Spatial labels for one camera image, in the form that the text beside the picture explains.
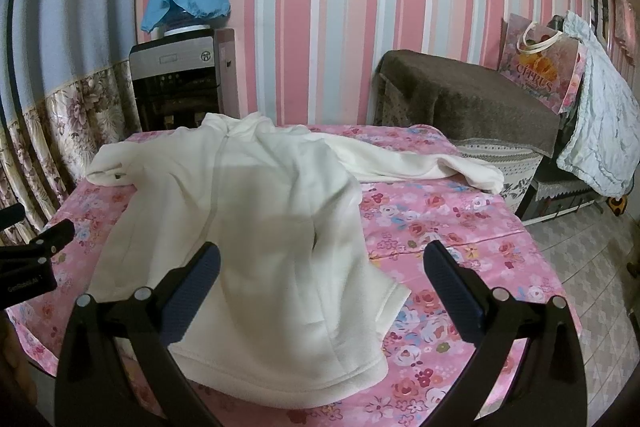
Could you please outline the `grey patterned cushion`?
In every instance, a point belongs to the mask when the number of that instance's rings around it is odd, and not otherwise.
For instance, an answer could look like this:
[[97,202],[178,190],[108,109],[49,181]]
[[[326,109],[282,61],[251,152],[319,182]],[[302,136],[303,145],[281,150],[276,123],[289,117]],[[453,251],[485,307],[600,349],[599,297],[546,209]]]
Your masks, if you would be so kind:
[[503,173],[501,196],[516,212],[544,156],[531,148],[496,140],[454,140],[452,144],[463,156],[488,161]]

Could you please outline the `blue floral curtain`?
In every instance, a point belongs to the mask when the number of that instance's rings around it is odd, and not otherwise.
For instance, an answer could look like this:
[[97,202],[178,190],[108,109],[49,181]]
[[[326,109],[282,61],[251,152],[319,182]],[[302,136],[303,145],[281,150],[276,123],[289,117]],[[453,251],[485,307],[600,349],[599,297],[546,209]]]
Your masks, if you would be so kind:
[[99,148],[136,132],[128,54],[134,0],[1,0],[1,202],[23,244],[75,190]]

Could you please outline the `white fleece sweater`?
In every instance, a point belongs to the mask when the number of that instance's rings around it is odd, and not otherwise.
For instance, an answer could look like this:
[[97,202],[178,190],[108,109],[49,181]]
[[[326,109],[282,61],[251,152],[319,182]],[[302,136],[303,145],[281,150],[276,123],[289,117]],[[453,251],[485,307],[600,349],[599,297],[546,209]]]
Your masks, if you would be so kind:
[[385,378],[383,339],[409,297],[369,260],[362,184],[455,174],[489,193],[503,186],[485,161],[394,152],[257,114],[105,145],[87,179],[136,191],[89,291],[126,298],[213,242],[219,277],[171,349],[186,377],[266,407],[343,400]]

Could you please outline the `brown plush covered furniture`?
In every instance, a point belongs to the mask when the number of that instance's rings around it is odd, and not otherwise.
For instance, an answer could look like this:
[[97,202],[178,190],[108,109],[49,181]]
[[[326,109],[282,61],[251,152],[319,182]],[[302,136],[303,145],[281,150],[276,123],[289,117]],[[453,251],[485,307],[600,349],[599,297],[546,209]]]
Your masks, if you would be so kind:
[[376,66],[374,122],[427,124],[451,142],[480,140],[550,157],[560,118],[492,69],[409,50],[386,52]]

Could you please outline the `pale green floral quilt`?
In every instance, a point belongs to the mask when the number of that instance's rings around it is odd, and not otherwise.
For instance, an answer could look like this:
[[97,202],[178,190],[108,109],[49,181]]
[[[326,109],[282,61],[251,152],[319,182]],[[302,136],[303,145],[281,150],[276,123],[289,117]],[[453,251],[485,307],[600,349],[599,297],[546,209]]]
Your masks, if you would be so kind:
[[575,127],[556,165],[602,196],[623,196],[639,165],[639,103],[588,22],[568,11],[563,32],[587,57]]

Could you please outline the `silver black water dispenser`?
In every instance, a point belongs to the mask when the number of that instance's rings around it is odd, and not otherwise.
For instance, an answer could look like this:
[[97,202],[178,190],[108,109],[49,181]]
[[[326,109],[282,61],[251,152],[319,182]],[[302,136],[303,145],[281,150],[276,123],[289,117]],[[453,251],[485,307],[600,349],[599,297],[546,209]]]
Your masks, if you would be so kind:
[[141,129],[196,128],[208,113],[240,116],[235,36],[195,25],[133,46],[129,66]]

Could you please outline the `pink floral gift bag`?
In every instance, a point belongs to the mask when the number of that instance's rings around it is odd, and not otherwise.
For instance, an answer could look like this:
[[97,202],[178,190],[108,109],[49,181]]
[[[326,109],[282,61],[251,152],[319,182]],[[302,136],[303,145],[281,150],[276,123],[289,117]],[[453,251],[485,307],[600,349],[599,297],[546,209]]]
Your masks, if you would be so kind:
[[586,58],[587,49],[579,40],[511,14],[498,72],[561,115],[574,105]]

